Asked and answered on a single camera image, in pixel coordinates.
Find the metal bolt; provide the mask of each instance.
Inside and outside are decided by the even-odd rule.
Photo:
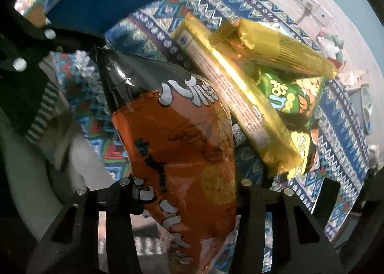
[[[293,189],[286,188],[286,189],[284,189],[284,194],[286,194],[287,196],[293,196],[294,191],[293,191]]]
[[[56,37],[56,33],[52,29],[46,29],[44,34],[49,40],[53,40]]]
[[[242,179],[241,180],[241,184],[243,184],[244,186],[251,186],[252,185],[252,181],[249,180],[249,179]]]
[[[26,61],[23,58],[16,58],[13,61],[13,68],[17,71],[24,71],[26,69]]]
[[[81,196],[81,195],[84,195],[87,192],[87,190],[88,190],[87,187],[83,186],[81,188],[78,188],[76,190],[76,193]]]
[[[131,182],[131,180],[129,179],[129,177],[123,177],[119,181],[120,185],[122,185],[122,186],[127,186],[130,182]]]

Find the blue patterned fabric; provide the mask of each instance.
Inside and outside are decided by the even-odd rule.
[[[254,21],[279,23],[298,41],[319,51],[316,44],[281,9],[269,0],[159,0],[143,7],[120,21],[106,33],[109,44],[123,53],[142,55],[180,64],[188,69],[191,61],[178,50],[169,33],[174,31],[188,12],[192,12],[211,31],[215,31],[227,19],[238,17]],[[279,184],[275,178],[272,189],[291,187],[309,210],[312,210],[324,177],[337,180],[341,190],[331,218],[325,228],[329,239],[339,231],[352,208],[367,172],[367,146],[356,115],[349,103],[342,84],[328,81],[314,113],[318,121],[317,141],[320,168],[314,172],[296,176]],[[262,181],[261,161],[246,143],[235,148],[237,170],[254,183]],[[218,256],[215,268],[229,270],[233,256],[235,230]],[[266,240],[263,271],[271,269],[272,221],[266,216]]]

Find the white surface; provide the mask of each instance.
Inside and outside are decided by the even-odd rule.
[[[384,113],[384,100],[381,98],[381,95],[384,95],[384,77],[371,50],[356,26],[333,0],[317,0],[321,5],[317,12],[323,8],[325,12],[331,14],[330,19],[323,20],[324,25],[313,14],[304,15],[304,6],[296,0],[270,1],[281,8],[293,20],[299,22],[299,26],[312,40],[316,40],[316,35],[320,30],[339,35],[340,39],[345,40],[343,54],[346,66],[343,72],[360,69],[370,74],[373,88],[370,88],[369,92],[374,105],[374,112],[372,115],[373,134],[367,137],[367,142],[368,144],[380,145],[380,160],[384,160],[384,130],[380,123],[380,118]]]

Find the screw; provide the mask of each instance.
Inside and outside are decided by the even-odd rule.
[[[56,37],[56,33],[52,29],[46,29],[44,34],[49,40],[53,40]]]
[[[127,186],[130,182],[131,182],[131,180],[128,177],[123,177],[119,181],[121,186]]]
[[[86,186],[83,186],[83,187],[81,187],[81,188],[78,188],[77,190],[76,190],[76,193],[78,194],[78,195],[84,195],[86,192],[87,192],[87,187]]]
[[[241,180],[241,184],[243,184],[244,186],[251,186],[252,185],[252,181],[249,180],[249,179],[242,179]]]
[[[17,71],[24,71],[26,69],[26,61],[23,58],[16,58],[13,61],[13,68]]]
[[[284,194],[286,194],[287,196],[293,196],[294,191],[293,191],[293,189],[286,188],[286,189],[284,189]]]

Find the tablecloth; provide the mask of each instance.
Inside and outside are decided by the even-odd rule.
[[[211,31],[227,19],[238,17],[280,23],[295,39],[319,51],[316,43],[269,0],[158,0],[120,21],[106,33],[106,39],[111,47],[123,53],[169,61],[188,69],[191,61],[178,50],[169,34],[178,27],[187,12],[192,12]],[[83,126],[85,137],[103,160],[106,170],[115,179],[123,177],[129,171],[129,158],[103,110],[97,67],[77,68],[73,55],[56,53],[56,60],[59,82]],[[326,82],[313,118],[319,126],[319,169],[282,184],[276,177],[272,189],[279,191],[291,187],[312,210],[323,179],[329,177],[340,182],[339,196],[324,230],[331,240],[340,230],[362,188],[368,170],[367,145],[348,95],[337,79]],[[246,143],[235,148],[235,152],[236,167],[245,177],[260,183],[262,171],[257,153]],[[271,269],[271,225],[271,216],[267,214],[264,272]],[[236,231],[228,238],[222,255],[216,260],[216,268],[229,269],[235,238]]]

